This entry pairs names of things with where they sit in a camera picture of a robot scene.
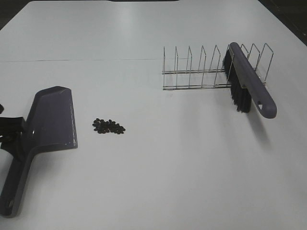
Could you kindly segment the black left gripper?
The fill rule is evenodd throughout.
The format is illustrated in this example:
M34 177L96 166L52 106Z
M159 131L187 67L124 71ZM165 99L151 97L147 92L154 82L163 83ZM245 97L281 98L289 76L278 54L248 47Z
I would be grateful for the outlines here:
M16 160L24 159L21 141L24 131L23 117L0 117L0 148L10 153Z

